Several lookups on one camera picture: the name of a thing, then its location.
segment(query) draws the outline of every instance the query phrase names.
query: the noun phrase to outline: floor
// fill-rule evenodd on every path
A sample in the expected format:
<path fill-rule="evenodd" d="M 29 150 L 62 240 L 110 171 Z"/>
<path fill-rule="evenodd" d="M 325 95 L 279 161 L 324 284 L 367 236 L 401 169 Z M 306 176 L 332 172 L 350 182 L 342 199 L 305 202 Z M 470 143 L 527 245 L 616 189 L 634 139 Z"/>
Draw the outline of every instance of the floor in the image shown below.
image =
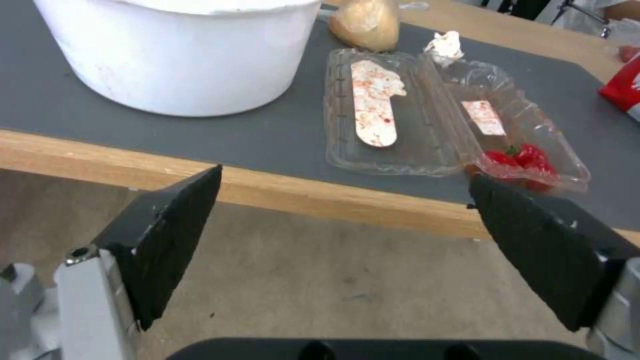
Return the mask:
<path fill-rule="evenodd" d="M 52 271 L 136 192 L 0 170 L 0 263 Z M 582 345 L 490 241 L 216 205 L 140 359 L 223 336 L 525 338 Z"/>

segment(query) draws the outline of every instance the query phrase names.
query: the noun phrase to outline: white bowl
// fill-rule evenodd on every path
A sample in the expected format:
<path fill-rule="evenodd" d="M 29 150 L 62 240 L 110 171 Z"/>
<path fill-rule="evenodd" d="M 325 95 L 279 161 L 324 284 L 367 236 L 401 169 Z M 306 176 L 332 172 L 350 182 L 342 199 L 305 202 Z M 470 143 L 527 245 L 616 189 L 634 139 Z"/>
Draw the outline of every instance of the white bowl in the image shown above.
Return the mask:
<path fill-rule="evenodd" d="M 82 82 L 121 104 L 187 117 L 284 93 L 320 0 L 35 0 Z"/>

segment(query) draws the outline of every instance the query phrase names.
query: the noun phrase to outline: red package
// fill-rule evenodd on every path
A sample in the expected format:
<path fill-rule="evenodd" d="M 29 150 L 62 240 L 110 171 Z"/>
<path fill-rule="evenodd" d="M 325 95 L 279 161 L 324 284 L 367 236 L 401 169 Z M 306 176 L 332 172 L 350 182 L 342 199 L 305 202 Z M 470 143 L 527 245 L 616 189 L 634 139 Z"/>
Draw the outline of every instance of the red package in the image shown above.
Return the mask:
<path fill-rule="evenodd" d="M 640 121 L 640 54 L 631 59 L 600 89 L 600 95 Z"/>

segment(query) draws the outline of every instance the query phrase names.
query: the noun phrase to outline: gray table mat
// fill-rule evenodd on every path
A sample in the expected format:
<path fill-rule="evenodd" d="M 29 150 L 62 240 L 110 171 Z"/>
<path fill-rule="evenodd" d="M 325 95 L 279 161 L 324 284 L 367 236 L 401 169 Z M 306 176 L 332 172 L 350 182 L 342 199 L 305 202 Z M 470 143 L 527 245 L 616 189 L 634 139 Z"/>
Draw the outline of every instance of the gray table mat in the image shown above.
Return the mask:
<path fill-rule="evenodd" d="M 432 38 L 428 29 L 403 24 L 398 49 L 417 54 Z M 564 132 L 593 176 L 588 193 L 567 196 L 610 226 L 640 230 L 640 126 L 597 95 L 600 82 L 565 61 L 466 39 L 462 45 L 468 59 L 494 63 L 511 74 Z M 0 3 L 0 46 L 1 128 L 449 202 L 470 201 L 462 174 L 368 176 L 327 164 L 324 71 L 328 52 L 343 45 L 321 21 L 316 22 L 291 88 L 281 98 L 257 110 L 211 119 L 145 113 L 92 92 L 71 73 L 31 1 Z"/>

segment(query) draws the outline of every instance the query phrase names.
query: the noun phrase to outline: clear plastic container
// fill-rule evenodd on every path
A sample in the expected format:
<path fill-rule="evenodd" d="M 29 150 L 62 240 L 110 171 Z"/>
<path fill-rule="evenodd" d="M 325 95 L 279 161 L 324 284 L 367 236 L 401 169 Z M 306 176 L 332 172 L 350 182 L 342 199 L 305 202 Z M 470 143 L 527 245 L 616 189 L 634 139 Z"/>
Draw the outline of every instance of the clear plastic container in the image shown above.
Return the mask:
<path fill-rule="evenodd" d="M 370 60 L 398 74 L 406 96 L 391 97 L 397 140 L 388 147 L 367 145 L 356 134 L 351 64 Z M 329 55 L 324 97 L 326 157 L 340 168 L 368 174 L 446 176 L 460 170 L 440 109 L 442 87 L 433 64 L 403 53 L 372 54 L 355 49 Z"/>
<path fill-rule="evenodd" d="M 420 56 L 429 58 L 428 54 Z M 532 190 L 561 188 L 586 191 L 591 176 L 566 138 L 538 105 L 528 101 L 516 88 L 513 79 L 498 67 L 479 61 L 459 60 L 450 67 L 438 67 L 444 81 L 445 95 L 457 104 L 464 121 L 448 123 L 451 142 L 460 161 L 469 172 L 480 170 L 493 177 L 518 183 Z M 463 101 L 488 101 L 502 122 L 505 135 L 486 135 L 463 107 Z M 512 145 L 532 144 L 543 150 L 557 175 L 535 169 L 500 165 L 485 151 L 505 152 Z"/>

